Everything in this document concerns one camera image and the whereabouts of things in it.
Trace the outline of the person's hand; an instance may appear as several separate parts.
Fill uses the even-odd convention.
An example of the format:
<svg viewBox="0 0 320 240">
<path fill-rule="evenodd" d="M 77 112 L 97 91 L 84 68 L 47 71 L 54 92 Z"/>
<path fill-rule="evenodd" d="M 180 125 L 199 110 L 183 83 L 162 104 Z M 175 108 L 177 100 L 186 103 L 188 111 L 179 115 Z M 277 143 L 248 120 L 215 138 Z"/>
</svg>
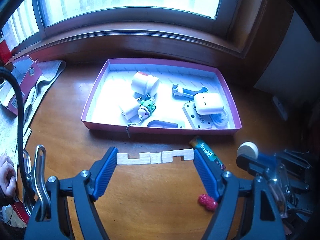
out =
<svg viewBox="0 0 320 240">
<path fill-rule="evenodd" d="M 14 163 L 7 154 L 1 154 L 1 190 L 8 198 L 14 198 L 16 193 L 16 171 Z"/>
</svg>

